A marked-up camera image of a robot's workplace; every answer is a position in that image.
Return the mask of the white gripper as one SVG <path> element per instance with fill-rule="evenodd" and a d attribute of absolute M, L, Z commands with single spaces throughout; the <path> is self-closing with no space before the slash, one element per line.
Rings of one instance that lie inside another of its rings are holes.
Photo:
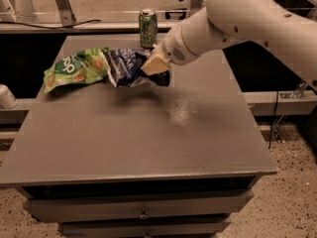
<path fill-rule="evenodd" d="M 170 69 L 170 63 L 183 65 L 199 58 L 194 51 L 198 44 L 197 24 L 184 20 L 173 26 L 162 41 L 156 45 L 153 54 L 141 66 L 146 75 L 159 74 Z"/>

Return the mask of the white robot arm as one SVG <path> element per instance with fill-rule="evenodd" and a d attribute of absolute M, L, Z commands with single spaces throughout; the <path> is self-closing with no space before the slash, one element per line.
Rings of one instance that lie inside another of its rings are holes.
<path fill-rule="evenodd" d="M 266 49 L 311 88 L 317 83 L 317 22 L 290 13 L 274 0 L 206 0 L 173 26 L 142 65 L 147 75 L 165 72 L 201 55 L 251 41 Z"/>

